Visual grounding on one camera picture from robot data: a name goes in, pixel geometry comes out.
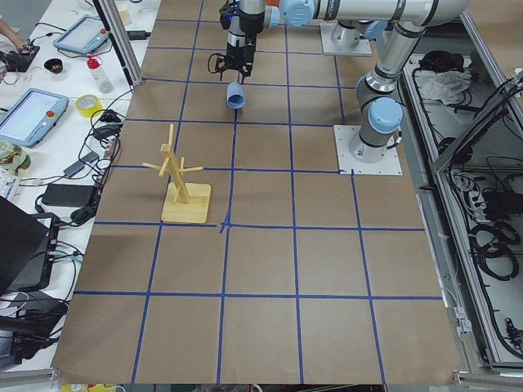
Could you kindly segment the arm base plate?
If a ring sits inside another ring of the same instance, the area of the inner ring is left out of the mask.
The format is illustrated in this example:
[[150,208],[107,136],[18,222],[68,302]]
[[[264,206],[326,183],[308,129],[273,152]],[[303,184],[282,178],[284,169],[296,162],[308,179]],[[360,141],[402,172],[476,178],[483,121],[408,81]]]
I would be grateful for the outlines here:
[[401,176],[393,136],[382,147],[367,146],[360,139],[360,126],[335,125],[338,171],[343,175]]
[[331,56],[367,56],[372,55],[372,48],[367,38],[357,29],[347,28],[336,23],[322,23],[320,36],[323,53]]

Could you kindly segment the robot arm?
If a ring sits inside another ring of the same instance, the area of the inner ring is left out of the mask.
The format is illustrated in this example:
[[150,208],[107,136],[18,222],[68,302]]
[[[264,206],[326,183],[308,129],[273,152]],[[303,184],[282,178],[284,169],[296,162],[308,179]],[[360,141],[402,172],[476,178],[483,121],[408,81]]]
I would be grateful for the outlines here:
[[312,20],[336,20],[374,39],[387,27],[395,27],[374,69],[364,76],[370,89],[389,93],[406,60],[426,28],[445,24],[458,17],[467,1],[280,1],[270,7],[265,1],[226,1],[220,8],[221,27],[227,32],[226,52],[213,53],[215,64],[208,64],[211,74],[227,70],[243,78],[253,70],[257,35],[264,28],[275,27],[281,20],[293,27]]
[[356,86],[362,125],[349,142],[351,155],[363,163],[382,160],[387,143],[402,122],[403,109],[391,97],[396,81],[426,28],[410,21],[396,24],[374,68]]

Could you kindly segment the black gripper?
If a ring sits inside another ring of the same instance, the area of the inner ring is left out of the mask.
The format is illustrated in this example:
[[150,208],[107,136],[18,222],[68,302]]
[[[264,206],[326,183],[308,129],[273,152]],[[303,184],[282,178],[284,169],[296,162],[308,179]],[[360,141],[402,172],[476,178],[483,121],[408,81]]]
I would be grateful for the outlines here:
[[212,53],[208,58],[208,72],[220,74],[223,81],[224,72],[233,69],[239,72],[239,82],[244,84],[246,76],[253,70],[257,35],[227,35],[226,53]]

